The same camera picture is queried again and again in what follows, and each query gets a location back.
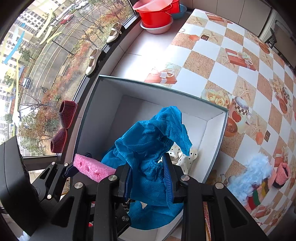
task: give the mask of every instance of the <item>checkered tablecloth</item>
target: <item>checkered tablecloth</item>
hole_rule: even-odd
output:
[[[273,180],[266,180],[257,190],[256,205],[250,200],[246,207],[269,234],[296,195],[296,79],[292,70],[249,31],[198,9],[158,59],[145,82],[229,109],[230,129],[207,183],[227,184],[231,176],[245,171],[249,158],[258,152],[268,156],[275,172],[280,162],[288,163],[291,178],[285,185],[276,189]]]

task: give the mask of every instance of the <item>white box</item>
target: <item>white box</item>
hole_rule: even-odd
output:
[[[223,138],[228,110],[201,98],[166,87],[100,76],[84,112],[75,146],[75,153],[89,152],[101,161],[134,123],[149,120],[161,108],[176,106],[182,112],[192,145],[198,148],[189,176],[204,183],[213,167]],[[73,182],[92,181],[80,175]],[[126,241],[163,241],[182,219],[181,212],[171,223],[158,229],[138,230],[129,227],[119,239]]]

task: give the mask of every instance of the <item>cream mary jane shoe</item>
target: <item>cream mary jane shoe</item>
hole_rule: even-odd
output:
[[[120,35],[124,32],[125,28],[120,24],[119,22],[115,23],[113,27],[111,28],[111,32],[109,34],[109,37],[107,38],[107,45],[111,45],[115,43]]]
[[[87,76],[90,76],[94,70],[97,68],[98,63],[103,60],[103,58],[105,57],[106,53],[99,49],[99,48],[95,48],[94,51],[91,53],[90,55],[90,61],[89,61],[89,65],[85,71],[85,74]]]

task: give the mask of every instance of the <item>maroon knitted slipper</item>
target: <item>maroon knitted slipper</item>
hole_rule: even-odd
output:
[[[53,153],[62,153],[67,139],[67,130],[60,129],[52,138],[50,142],[50,151]]]
[[[275,188],[281,188],[285,185],[286,181],[290,178],[290,168],[287,163],[281,162],[276,171],[276,179],[273,186]]]
[[[77,109],[77,103],[71,100],[64,100],[59,108],[59,116],[62,122],[62,126],[68,129],[72,123],[75,111]]]

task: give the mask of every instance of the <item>fluffy blue fur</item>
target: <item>fluffy blue fur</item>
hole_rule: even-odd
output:
[[[233,178],[231,184],[227,187],[242,205],[246,205],[247,197],[252,196],[252,185],[260,185],[263,179],[271,176],[272,172],[268,158],[262,153],[253,156],[246,167],[246,172]]]

